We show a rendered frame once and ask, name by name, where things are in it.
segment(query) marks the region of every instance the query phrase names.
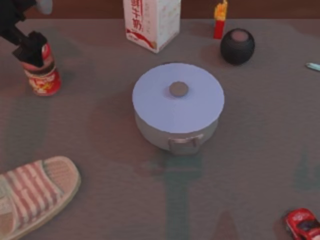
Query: soda can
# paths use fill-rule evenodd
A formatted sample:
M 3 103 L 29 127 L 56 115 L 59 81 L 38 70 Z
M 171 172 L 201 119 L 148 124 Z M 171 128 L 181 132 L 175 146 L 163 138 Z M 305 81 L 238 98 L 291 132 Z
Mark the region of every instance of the soda can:
M 26 62 L 22 62 L 22 66 L 33 92 L 38 96 L 52 96 L 60 89 L 61 79 L 48 43 L 42 47 L 42 57 L 42 67 Z

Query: gray tabletop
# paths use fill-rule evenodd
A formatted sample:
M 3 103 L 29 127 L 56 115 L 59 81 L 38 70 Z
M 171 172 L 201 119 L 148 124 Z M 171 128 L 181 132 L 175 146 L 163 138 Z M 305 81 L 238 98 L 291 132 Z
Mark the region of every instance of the gray tabletop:
M 320 20 L 228 20 L 256 40 L 241 67 L 219 57 L 213 21 L 183 20 L 153 54 L 126 40 L 122 20 L 28 20 L 49 39 L 61 91 L 35 96 L 13 46 L 0 40 L 0 169 L 64 155 L 83 183 L 75 199 L 26 240 L 285 240 L 291 207 L 320 216 Z M 164 62 L 194 64 L 225 91 L 214 137 L 172 157 L 138 132 L 134 83 Z

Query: black round object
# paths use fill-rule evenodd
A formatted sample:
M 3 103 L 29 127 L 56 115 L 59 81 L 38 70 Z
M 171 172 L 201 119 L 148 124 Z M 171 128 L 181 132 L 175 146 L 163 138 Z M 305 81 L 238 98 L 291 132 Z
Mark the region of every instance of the black round object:
M 255 39 L 250 32 L 235 28 L 224 35 L 220 44 L 220 52 L 227 63 L 241 65 L 252 57 L 255 46 Z

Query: sandal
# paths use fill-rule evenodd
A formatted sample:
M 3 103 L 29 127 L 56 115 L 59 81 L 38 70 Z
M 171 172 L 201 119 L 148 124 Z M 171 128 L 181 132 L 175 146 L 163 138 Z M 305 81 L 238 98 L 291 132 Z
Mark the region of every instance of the sandal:
M 47 223 L 73 199 L 80 183 L 77 167 L 64 156 L 0 175 L 0 239 L 18 240 Z

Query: red and white box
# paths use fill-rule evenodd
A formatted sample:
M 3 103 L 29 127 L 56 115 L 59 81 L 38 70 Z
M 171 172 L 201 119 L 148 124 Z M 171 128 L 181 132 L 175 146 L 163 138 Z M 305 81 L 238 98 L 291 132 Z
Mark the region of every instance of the red and white box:
M 181 0 L 123 0 L 128 40 L 160 52 L 180 32 Z

